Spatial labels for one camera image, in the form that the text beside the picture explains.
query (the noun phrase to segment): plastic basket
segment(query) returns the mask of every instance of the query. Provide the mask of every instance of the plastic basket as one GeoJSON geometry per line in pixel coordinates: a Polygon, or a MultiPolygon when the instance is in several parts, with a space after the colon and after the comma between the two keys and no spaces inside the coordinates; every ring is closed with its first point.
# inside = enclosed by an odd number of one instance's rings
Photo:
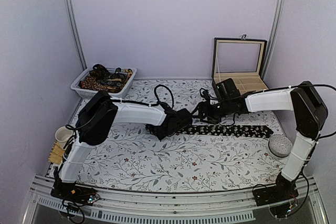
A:
{"type": "MultiPolygon", "coordinates": [[[[106,69],[109,72],[111,72],[111,73],[114,73],[115,70],[116,70],[116,68],[106,68],[106,69]]],[[[132,69],[133,74],[130,77],[130,79],[127,81],[126,85],[122,88],[122,90],[119,93],[109,93],[110,96],[112,96],[112,97],[118,97],[118,98],[124,98],[127,95],[128,91],[130,90],[130,88],[131,88],[131,86],[133,84],[134,76],[135,76],[135,74],[137,72],[136,68],[129,68],[129,69],[132,69]]],[[[80,97],[82,97],[83,99],[91,99],[97,93],[97,91],[88,90],[88,89],[81,89],[79,87],[80,81],[84,80],[85,77],[89,75],[89,71],[90,70],[92,70],[92,68],[87,68],[86,70],[84,70],[79,75],[79,77],[77,77],[76,80],[74,80],[74,82],[70,86],[70,88],[72,90],[75,90],[80,95],[80,97]]]]}

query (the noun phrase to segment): watch box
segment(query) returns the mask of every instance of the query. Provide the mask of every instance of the watch box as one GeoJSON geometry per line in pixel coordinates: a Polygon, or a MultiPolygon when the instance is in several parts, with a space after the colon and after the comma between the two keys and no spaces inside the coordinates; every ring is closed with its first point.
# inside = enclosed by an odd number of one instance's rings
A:
{"type": "Polygon", "coordinates": [[[232,78],[240,94],[268,89],[260,77],[266,40],[215,38],[212,65],[213,87],[232,78]]]}

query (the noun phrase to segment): purple-tinted wall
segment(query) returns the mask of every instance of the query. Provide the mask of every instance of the purple-tinted wall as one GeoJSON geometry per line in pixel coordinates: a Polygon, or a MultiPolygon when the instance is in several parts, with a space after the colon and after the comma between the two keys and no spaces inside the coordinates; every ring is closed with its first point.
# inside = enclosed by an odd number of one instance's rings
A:
{"type": "Polygon", "coordinates": [[[210,78],[214,37],[268,39],[276,0],[73,0],[88,65],[210,78]]]}
{"type": "MultiPolygon", "coordinates": [[[[279,33],[266,83],[282,87],[310,80],[336,86],[335,0],[285,0],[279,33]]],[[[317,88],[329,117],[322,134],[336,130],[336,92],[317,88]]],[[[287,135],[295,139],[292,113],[278,113],[287,135]]],[[[336,137],[323,139],[308,164],[320,190],[330,223],[336,220],[336,137]]]]}
{"type": "Polygon", "coordinates": [[[0,223],[14,224],[79,99],[64,0],[0,0],[0,49],[0,223]]]}

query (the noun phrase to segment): white cup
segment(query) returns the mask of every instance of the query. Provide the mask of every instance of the white cup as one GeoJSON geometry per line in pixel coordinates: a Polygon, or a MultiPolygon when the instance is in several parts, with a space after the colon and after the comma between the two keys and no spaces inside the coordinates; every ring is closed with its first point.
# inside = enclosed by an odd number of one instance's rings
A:
{"type": "Polygon", "coordinates": [[[68,130],[64,126],[59,128],[55,133],[55,139],[58,142],[59,146],[64,150],[64,146],[72,136],[72,131],[68,130]]]}

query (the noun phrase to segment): floral tablecloth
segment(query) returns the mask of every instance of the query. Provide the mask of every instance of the floral tablecloth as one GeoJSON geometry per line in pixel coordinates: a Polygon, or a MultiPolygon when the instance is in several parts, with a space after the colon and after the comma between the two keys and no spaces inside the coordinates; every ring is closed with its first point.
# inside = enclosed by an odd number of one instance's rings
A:
{"type": "MultiPolygon", "coordinates": [[[[192,111],[202,101],[199,89],[212,90],[207,80],[138,80],[125,99],[156,102],[153,89],[168,86],[175,110],[192,111]]],[[[171,103],[170,94],[158,89],[162,101],[171,103]]],[[[79,112],[88,100],[83,100],[79,112]]],[[[77,121],[77,114],[72,125],[77,121]]],[[[228,116],[222,124],[230,124],[228,116]]],[[[267,125],[282,134],[273,112],[236,116],[237,125],[267,125]]],[[[159,141],[144,124],[114,124],[108,139],[93,150],[78,174],[78,183],[124,190],[184,192],[214,191],[270,184],[284,166],[285,159],[272,158],[268,140],[254,137],[173,135],[159,141]]],[[[52,177],[51,164],[47,176],[52,177]]]]}

